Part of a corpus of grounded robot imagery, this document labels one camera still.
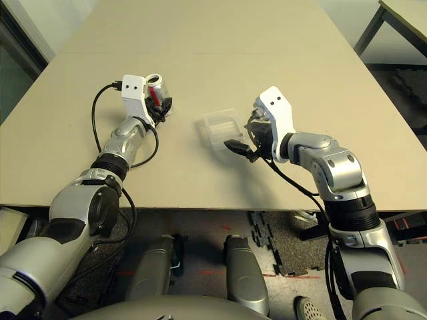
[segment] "silver arm segment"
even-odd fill
[[[276,87],[264,91],[256,99],[252,117],[271,123],[272,159],[281,163],[289,159],[308,170],[316,182],[330,217],[335,278],[340,293],[355,300],[353,319],[427,319],[426,310],[402,292],[399,260],[356,156],[327,135],[294,133],[292,120],[280,119],[276,111],[274,97],[281,96]],[[282,115],[292,114],[290,105],[281,107],[286,110]],[[281,133],[281,140],[275,132]]]
[[[140,120],[126,118],[91,168],[54,198],[46,232],[0,257],[0,313],[17,315],[31,303],[54,301],[93,242],[109,235],[123,180],[145,135]]]
[[[370,190],[356,156],[347,149],[340,147],[335,139],[327,135],[295,133],[288,142],[288,157],[291,163],[301,165],[311,172],[320,197],[325,201],[325,204],[341,202],[344,205],[350,203],[353,208],[349,210],[363,213],[363,215],[348,221],[353,225],[343,227],[340,215],[350,213],[328,210],[333,206],[326,206],[326,210],[331,215],[332,223],[329,229],[334,238],[334,250],[340,251],[344,265],[347,265],[346,271],[352,296],[355,297],[358,293],[352,274],[363,270],[386,272],[392,277],[396,288],[403,290],[402,269],[387,232],[386,224],[383,220],[378,219],[374,205],[371,212],[366,212],[363,206],[358,205],[359,199],[363,201],[370,199]],[[363,221],[357,225],[359,220],[363,219],[366,222]],[[354,250],[363,248],[369,248],[369,253]],[[369,263],[368,267],[367,262],[374,259],[375,263]]]

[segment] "cable connector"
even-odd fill
[[[113,88],[115,88],[117,91],[121,91],[121,84],[123,81],[114,81],[111,85]]]

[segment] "white wall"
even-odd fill
[[[3,0],[50,61],[90,14],[98,0]],[[378,0],[318,0],[353,47],[379,7]],[[427,58],[387,23],[362,55],[365,63],[427,65]]]
[[[352,47],[379,8],[378,0],[318,0],[318,2]],[[387,23],[381,26],[361,58],[365,63],[427,65],[427,58]]]
[[[98,0],[3,0],[26,34],[50,61],[85,21]]]

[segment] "metal table leg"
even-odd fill
[[[374,38],[375,34],[382,26],[382,23],[384,22],[382,16],[385,12],[385,8],[380,7],[375,13],[375,16],[372,18],[371,22],[369,22],[369,25],[363,32],[357,44],[354,46],[354,51],[357,53],[357,55],[360,56],[365,51],[372,38]]]

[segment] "red object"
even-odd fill
[[[154,104],[160,107],[159,97],[156,95],[154,87],[149,87],[149,94],[151,95],[151,98],[153,98]]]

